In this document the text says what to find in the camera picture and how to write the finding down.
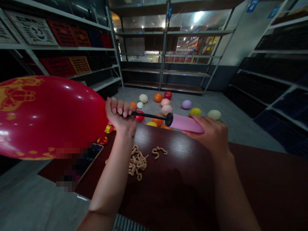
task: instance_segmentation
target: gray floor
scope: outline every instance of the gray floor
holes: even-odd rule
[[[147,94],[149,102],[143,111],[160,114],[161,106],[154,101],[156,93],[154,90],[120,88],[115,97],[138,102],[140,94]],[[180,108],[185,99],[191,100],[193,107],[200,108],[203,115],[212,109],[221,111],[221,121],[229,126],[231,142],[284,152],[277,141],[222,93],[208,91],[201,97],[173,93],[171,106],[174,113],[189,114]],[[0,230],[66,231],[78,226],[90,202],[78,199],[76,194],[64,192],[63,188],[38,176],[47,163],[49,161],[22,161],[0,177]]]

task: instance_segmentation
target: dark wood tabletop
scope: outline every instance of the dark wood tabletop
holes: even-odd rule
[[[116,132],[75,192],[91,199]],[[138,124],[135,143],[147,158],[142,181],[128,176],[119,213],[150,230],[218,230],[212,159],[181,132]],[[168,151],[157,160],[156,146]],[[308,162],[301,157],[230,143],[243,187],[262,230],[308,230]],[[39,175],[60,181],[71,160],[55,159]]]

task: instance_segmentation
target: purple balloon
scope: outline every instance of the purple balloon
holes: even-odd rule
[[[190,108],[192,106],[192,102],[190,101],[190,100],[184,100],[183,102],[182,102],[182,108],[184,108],[184,109],[188,109],[188,108]]]

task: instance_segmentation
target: white plastic crate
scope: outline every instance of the white plastic crate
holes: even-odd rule
[[[58,45],[45,19],[5,11],[19,33],[30,45]]]
[[[9,30],[4,26],[0,20],[0,43],[17,43]]]

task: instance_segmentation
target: balloon pump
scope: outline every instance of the balloon pump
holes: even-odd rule
[[[204,133],[204,129],[201,125],[195,121],[193,118],[185,117],[182,115],[177,115],[174,113],[168,113],[166,117],[155,116],[151,114],[139,113],[137,111],[133,111],[133,116],[144,116],[154,119],[160,119],[165,121],[165,125],[167,127],[172,127],[180,130],[195,132],[195,133]]]

